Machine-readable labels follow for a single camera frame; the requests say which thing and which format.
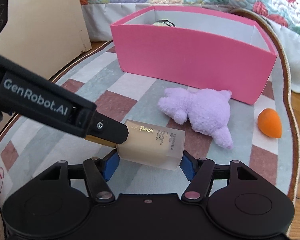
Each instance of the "cardboard box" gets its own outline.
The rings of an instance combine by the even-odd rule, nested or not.
[[[167,19],[176,27],[154,26]],[[277,58],[265,31],[244,17],[188,6],[151,6],[111,25],[123,71],[254,104]]]

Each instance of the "patterned rug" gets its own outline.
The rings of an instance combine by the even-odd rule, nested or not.
[[[132,119],[183,129],[186,131],[185,150],[194,157],[207,157],[217,164],[240,160],[294,200],[300,147],[298,128],[290,108],[289,66],[282,57],[284,53],[279,51],[279,55],[255,105],[249,106],[232,99],[229,102],[231,117],[228,127],[234,142],[232,150],[222,149],[211,137],[192,131],[189,122],[177,125],[158,109],[157,102],[166,87],[194,88],[122,72],[112,42],[105,43],[65,69],[54,82],[95,102],[100,113],[119,122]],[[258,130],[256,118],[265,108],[278,112],[283,127],[282,138],[271,139]],[[14,118],[1,134],[0,140],[0,204],[59,160],[78,164],[92,156],[103,158],[112,150],[23,116]],[[86,193],[83,181],[71,183]],[[168,171],[121,160],[108,184],[116,196],[119,193],[175,192],[181,195],[189,182],[179,168]],[[212,192],[225,185],[226,181],[215,181]]]

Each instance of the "orange makeup sponge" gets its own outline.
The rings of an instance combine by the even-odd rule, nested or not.
[[[278,113],[270,108],[263,110],[258,116],[258,127],[265,135],[281,138],[282,125]]]

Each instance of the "brown rug border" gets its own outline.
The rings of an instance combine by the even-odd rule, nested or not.
[[[300,172],[300,168],[299,168],[300,167],[300,147],[299,147],[300,137],[299,137],[298,127],[295,122],[293,110],[290,107],[290,102],[289,102],[290,101],[289,63],[286,61],[285,52],[283,51],[279,39],[276,37],[276,35],[274,35],[271,26],[268,23],[265,23],[266,21],[263,18],[261,18],[260,16],[256,15],[251,11],[247,11],[244,9],[234,9],[230,11],[230,13],[256,21],[271,38],[272,42],[274,43],[278,51],[281,60],[282,70],[283,70],[283,103],[287,110],[287,115],[291,126],[292,142],[293,142],[292,177],[290,181],[288,197],[294,203],[297,195],[298,176]]]
[[[97,52],[103,50],[106,46],[108,46],[112,41],[104,42],[101,46],[98,48],[95,48],[92,51],[87,51],[84,54],[79,55],[77,58],[75,58],[73,61],[71,61],[69,64],[64,66],[62,69],[60,69],[56,74],[54,74],[49,81],[52,83],[56,83],[62,76],[64,76],[69,70],[71,70],[74,66],[78,65],[80,62],[85,60],[86,58],[92,56],[93,54],[96,54]],[[7,134],[9,129],[12,127],[12,125],[15,124],[15,122],[19,119],[21,114],[14,114],[13,117],[7,122],[7,124],[3,127],[3,129],[0,132],[0,142],[2,138]]]

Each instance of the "frosted glass bottle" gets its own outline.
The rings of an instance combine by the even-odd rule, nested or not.
[[[117,145],[120,158],[148,166],[175,170],[182,159],[185,131],[126,120],[129,135]]]

